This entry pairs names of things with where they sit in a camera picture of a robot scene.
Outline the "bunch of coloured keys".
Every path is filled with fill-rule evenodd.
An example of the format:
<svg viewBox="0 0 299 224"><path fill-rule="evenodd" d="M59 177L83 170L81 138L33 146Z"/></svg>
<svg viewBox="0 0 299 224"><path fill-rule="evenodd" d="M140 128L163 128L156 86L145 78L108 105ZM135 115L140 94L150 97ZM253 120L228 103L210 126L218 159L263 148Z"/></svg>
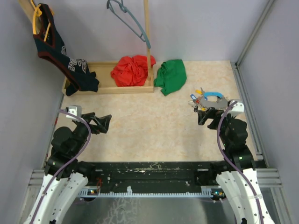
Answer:
<svg viewBox="0 0 299 224"><path fill-rule="evenodd" d="M195 96L194 94L190 95L191 100L188 102L188 105L193 108L194 112L198 112L198 110L205 112L207 109L201 106L199 103L201 98L207 100L207 97L204 96L205 91L203 91L203 89L201 88L200 90L196 90L196 93L198 94L198 96Z"/></svg>

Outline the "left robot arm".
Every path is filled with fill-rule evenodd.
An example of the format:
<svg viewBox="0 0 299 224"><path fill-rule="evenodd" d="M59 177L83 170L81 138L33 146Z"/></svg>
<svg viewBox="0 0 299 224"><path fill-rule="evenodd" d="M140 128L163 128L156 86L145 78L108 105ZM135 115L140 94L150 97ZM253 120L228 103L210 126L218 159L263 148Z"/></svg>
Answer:
<svg viewBox="0 0 299 224"><path fill-rule="evenodd" d="M107 133L111 115L96 117L95 113L78 115L68 107L60 110L76 125L74 130L58 128L51 142L51 156L46 162L41 189L28 218L27 224L60 224L75 198L86 185L97 180L95 166L78 161L87 147L91 135Z"/></svg>

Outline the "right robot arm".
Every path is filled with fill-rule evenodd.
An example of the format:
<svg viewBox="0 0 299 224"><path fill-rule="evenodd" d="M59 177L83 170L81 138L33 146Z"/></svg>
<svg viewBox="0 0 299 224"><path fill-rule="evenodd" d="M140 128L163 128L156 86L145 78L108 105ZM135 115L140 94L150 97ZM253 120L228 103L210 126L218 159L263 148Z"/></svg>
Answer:
<svg viewBox="0 0 299 224"><path fill-rule="evenodd" d="M216 141L223 161L210 165L209 181L219 185L228 200L237 224L274 223L264 202L257 179L256 163L249 150L246 139L247 123L236 116L244 112L243 103L231 101L226 110L198 107L198 124L208 119L209 129L216 130Z"/></svg>

